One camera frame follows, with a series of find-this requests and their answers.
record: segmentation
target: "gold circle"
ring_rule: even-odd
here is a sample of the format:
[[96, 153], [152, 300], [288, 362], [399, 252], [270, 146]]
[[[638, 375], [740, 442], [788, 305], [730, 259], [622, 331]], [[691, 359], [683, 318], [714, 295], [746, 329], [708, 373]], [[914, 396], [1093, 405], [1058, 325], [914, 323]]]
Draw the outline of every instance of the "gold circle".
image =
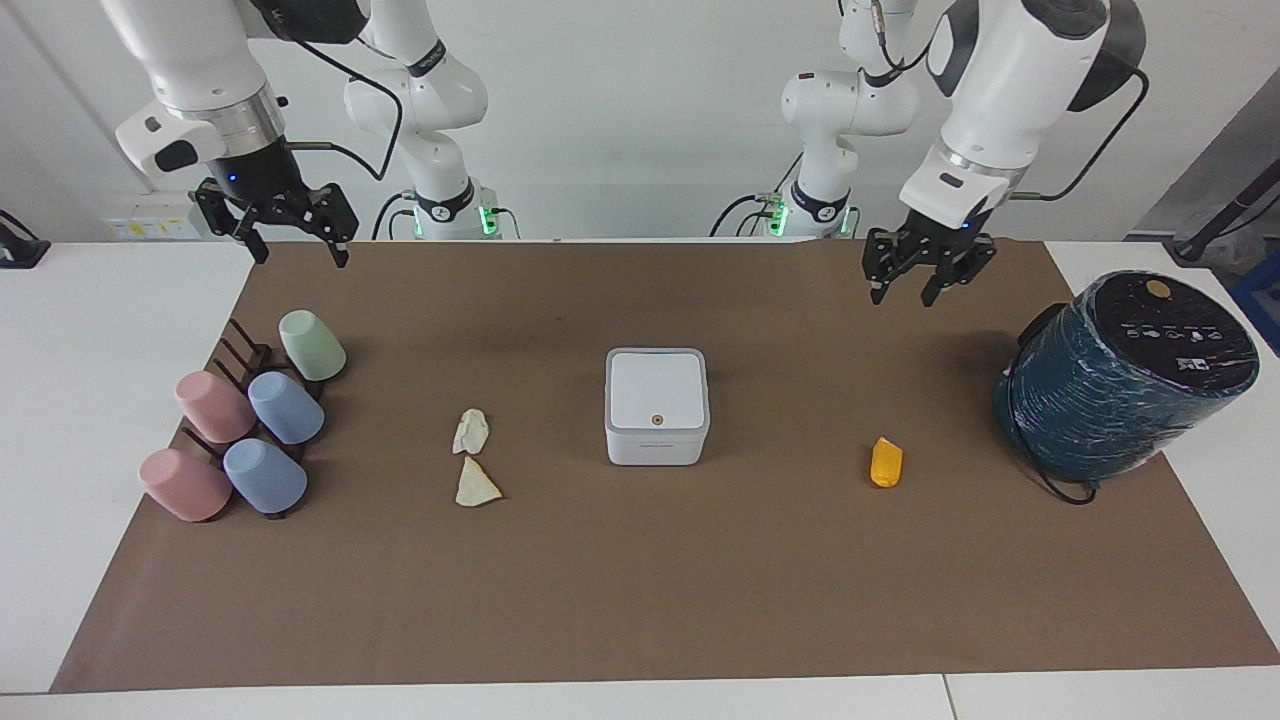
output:
[[1174, 291], [1165, 283], [1160, 281], [1147, 281], [1147, 292], [1155, 295], [1161, 300], [1169, 300], [1174, 296]]

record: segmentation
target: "black lid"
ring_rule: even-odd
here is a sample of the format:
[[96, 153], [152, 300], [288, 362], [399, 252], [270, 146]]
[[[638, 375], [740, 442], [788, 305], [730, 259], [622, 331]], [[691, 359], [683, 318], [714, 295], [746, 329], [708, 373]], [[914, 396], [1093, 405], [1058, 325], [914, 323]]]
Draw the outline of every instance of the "black lid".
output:
[[1244, 327], [1172, 278], [1111, 275], [1093, 297], [1093, 320], [1120, 356], [1188, 392], [1244, 392], [1257, 377], [1258, 352]]

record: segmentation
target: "paper piece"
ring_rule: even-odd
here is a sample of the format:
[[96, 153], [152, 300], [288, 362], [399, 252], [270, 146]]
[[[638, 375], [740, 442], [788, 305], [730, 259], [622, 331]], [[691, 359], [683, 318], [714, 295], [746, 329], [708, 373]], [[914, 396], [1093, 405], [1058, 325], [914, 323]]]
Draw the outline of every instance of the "paper piece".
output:
[[486, 439], [489, 439], [489, 420], [484, 413], [472, 407], [458, 420], [458, 429], [453, 433], [453, 454], [480, 455]]
[[502, 497], [502, 491], [493, 484], [489, 475], [471, 457], [462, 460], [462, 477], [458, 478], [457, 503], [463, 507], [476, 507]]

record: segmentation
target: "box lid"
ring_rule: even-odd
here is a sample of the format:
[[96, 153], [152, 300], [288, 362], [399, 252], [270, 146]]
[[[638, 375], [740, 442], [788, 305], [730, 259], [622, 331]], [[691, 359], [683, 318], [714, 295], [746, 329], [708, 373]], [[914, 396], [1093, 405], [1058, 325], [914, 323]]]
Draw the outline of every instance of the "box lid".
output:
[[707, 425], [707, 365], [691, 348], [618, 348], [605, 370], [609, 424], [694, 430]]

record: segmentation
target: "table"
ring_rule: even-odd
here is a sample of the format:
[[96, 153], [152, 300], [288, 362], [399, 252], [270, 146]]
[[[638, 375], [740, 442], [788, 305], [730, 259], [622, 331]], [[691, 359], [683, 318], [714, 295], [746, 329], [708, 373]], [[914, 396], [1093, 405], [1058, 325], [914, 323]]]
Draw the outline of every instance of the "table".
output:
[[[1175, 268], [1158, 247], [1059, 243], [1051, 250], [1076, 291], [1112, 269], [1148, 268], [1229, 304], [1207, 273]], [[0, 689], [47, 687], [132, 515], [140, 493], [137, 459], [164, 446], [178, 420], [169, 400], [173, 380], [202, 363], [238, 295], [248, 269], [242, 252], [227, 245], [60, 245], [40, 270], [0, 277], [0, 306], [8, 310], [0, 329], [0, 366], [9, 378], [29, 378], [6, 388], [9, 413], [0, 418], [0, 437], [22, 448], [14, 455], [6, 451], [17, 461], [6, 462], [0, 475], [10, 501], [0, 509], [0, 533], [5, 547], [20, 548], [10, 550], [0, 565], [5, 647]], [[166, 350], [147, 352], [148, 341], [160, 332]], [[92, 356], [77, 355], [88, 347], [95, 348]], [[1272, 639], [1280, 630], [1280, 578], [1270, 571], [1274, 551], [1280, 550], [1274, 521], [1280, 487], [1268, 482], [1268, 474], [1280, 464], [1280, 447], [1268, 443], [1265, 420], [1280, 395], [1277, 364], [1266, 355], [1249, 395], [1169, 451]], [[120, 407], [127, 407], [127, 420], [120, 419]], [[52, 429], [60, 430], [58, 437]], [[67, 437], [77, 441], [70, 451]], [[1242, 457], [1248, 461], [1240, 462]], [[1229, 486], [1217, 482], [1217, 470], [1228, 461], [1236, 468]], [[101, 478], [101, 484], [87, 486], [86, 477]], [[165, 716], [165, 708], [178, 705], [210, 714], [233, 707], [269, 714], [287, 698], [300, 716], [306, 708], [338, 712], [343, 702], [392, 716], [397, 703], [411, 700], [416, 707], [440, 708], [440, 716], [456, 716], [449, 703], [471, 702], [494, 703], [484, 705], [488, 716], [570, 706], [586, 711], [613, 706], [620, 716], [671, 716], [681, 707], [701, 715], [736, 712], [732, 708], [744, 698], [769, 693], [781, 693], [769, 696], [777, 705], [746, 703], [750, 716], [794, 715], [796, 698], [818, 703], [809, 716], [856, 708], [865, 716], [905, 717], [1044, 717], [1055, 711], [1064, 717], [1106, 712], [1192, 717], [1201, 715], [1197, 707], [1213, 707], [1221, 716], [1271, 717], [1280, 707], [1280, 667], [675, 685], [687, 700], [652, 683], [492, 687], [489, 693], [476, 687], [239, 689], [3, 698], [0, 714], [104, 716], [114, 710], [122, 716]], [[1061, 702], [1064, 697], [1073, 702]], [[506, 711], [499, 698], [509, 701]], [[480, 712], [481, 705], [470, 707]]]

